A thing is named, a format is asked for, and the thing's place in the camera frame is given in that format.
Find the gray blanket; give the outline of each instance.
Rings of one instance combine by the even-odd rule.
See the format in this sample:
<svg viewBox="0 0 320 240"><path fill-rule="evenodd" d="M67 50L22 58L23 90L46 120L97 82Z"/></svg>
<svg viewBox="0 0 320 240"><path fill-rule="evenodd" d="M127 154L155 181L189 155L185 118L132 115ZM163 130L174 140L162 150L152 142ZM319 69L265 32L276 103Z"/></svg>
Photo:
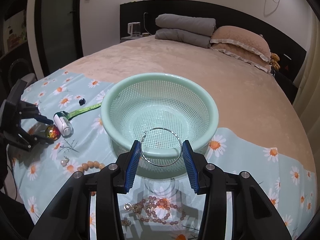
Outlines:
<svg viewBox="0 0 320 240"><path fill-rule="evenodd" d="M201 48L210 48L210 37L190 33L179 29L160 29L156 32L157 40L170 40L188 43Z"/></svg>
<svg viewBox="0 0 320 240"><path fill-rule="evenodd" d="M211 37L216 27L216 20L213 18L161 14L156 18L156 25L160 28L180 29Z"/></svg>

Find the green plastic basket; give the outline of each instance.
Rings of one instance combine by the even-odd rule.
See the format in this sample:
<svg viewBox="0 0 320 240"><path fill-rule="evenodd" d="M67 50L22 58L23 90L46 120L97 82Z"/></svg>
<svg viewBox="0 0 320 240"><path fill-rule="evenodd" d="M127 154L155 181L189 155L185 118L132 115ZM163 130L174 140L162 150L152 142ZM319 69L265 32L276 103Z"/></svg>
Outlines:
<svg viewBox="0 0 320 240"><path fill-rule="evenodd" d="M198 84L171 74L145 73L126 78L109 90L101 105L101 119L110 138L126 151L134 140L141 141L144 131L163 127L182 142L189 140L199 152L206 150L215 134L219 115L212 97ZM147 133L142 149L149 160L165 165L179 156L180 144L170 132L153 130ZM140 171L153 172L159 175L156 177L185 172L182 158L168 167L141 160Z"/></svg>

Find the curtain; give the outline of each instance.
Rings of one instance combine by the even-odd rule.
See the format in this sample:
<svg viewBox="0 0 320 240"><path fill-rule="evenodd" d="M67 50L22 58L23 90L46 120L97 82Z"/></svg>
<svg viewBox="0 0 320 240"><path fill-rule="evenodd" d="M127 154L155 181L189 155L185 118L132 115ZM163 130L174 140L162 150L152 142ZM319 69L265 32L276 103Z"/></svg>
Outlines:
<svg viewBox="0 0 320 240"><path fill-rule="evenodd" d="M310 50L304 68L294 83L299 83L293 102L306 131L316 164L318 183L318 206L320 204L320 22L312 12L312 36Z"/></svg>

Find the green lanyard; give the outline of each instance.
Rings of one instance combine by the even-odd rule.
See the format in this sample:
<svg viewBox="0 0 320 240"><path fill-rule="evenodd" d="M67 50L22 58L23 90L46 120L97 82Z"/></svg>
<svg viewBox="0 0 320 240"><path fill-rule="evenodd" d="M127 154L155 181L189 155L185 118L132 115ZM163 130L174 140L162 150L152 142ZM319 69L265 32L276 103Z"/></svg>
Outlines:
<svg viewBox="0 0 320 240"><path fill-rule="evenodd" d="M82 109L78 109L78 110L72 111L71 113L65 114L65 116L70 121L72 118L76 117L77 115L89 112L89 111L91 111L93 109L97 109L100 106L101 106L101 103L93 105L93 106L88 106L88 107L85 107L85 108L82 108Z"/></svg>

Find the black headboard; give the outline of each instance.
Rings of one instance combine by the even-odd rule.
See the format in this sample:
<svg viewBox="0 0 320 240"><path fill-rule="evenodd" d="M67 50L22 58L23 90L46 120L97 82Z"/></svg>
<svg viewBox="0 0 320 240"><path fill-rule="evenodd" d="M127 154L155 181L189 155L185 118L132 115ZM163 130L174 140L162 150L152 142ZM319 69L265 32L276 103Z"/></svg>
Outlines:
<svg viewBox="0 0 320 240"><path fill-rule="evenodd" d="M262 34L271 52L278 54L281 60L284 58L283 54L291 58L288 68L282 67L280 72L292 81L297 76L306 56L306 51L293 39L256 17L225 6L190 0L145 0L121 4L120 37L128 36L127 24L130 22L141 22L141 32L147 32L143 27L145 12L147 13L145 15L146 29L151 34L155 34L159 29L155 24L155 19L163 13L215 18L217 28L233 25Z"/></svg>

